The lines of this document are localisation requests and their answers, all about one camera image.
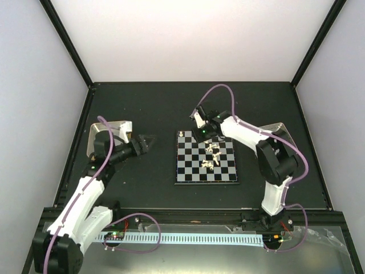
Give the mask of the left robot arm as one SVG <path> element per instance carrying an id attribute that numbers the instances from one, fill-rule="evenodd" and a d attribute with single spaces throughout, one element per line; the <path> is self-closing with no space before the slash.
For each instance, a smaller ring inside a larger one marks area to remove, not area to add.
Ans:
<path id="1" fill-rule="evenodd" d="M 118 227 L 123 219 L 120 203 L 100 198 L 116 165 L 146 154 L 156 137 L 130 134 L 119 137 L 108 130 L 95 134 L 93 152 L 78 186 L 56 220 L 35 234 L 32 242 L 37 273 L 79 273 L 86 251 L 101 231 Z"/>

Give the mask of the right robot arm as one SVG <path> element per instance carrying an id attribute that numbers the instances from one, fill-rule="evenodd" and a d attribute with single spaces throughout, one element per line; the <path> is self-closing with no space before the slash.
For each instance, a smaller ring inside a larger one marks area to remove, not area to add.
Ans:
<path id="1" fill-rule="evenodd" d="M 272 230 L 279 223 L 285 207 L 284 194 L 298 169 L 298 157 L 284 139 L 282 130 L 268 131 L 239 120 L 229 111 L 205 113 L 199 107 L 190 115 L 195 122 L 193 136 L 199 143 L 215 136 L 231 138 L 254 151 L 259 171 L 265 180 L 265 193 L 259 210 L 259 223 Z"/>

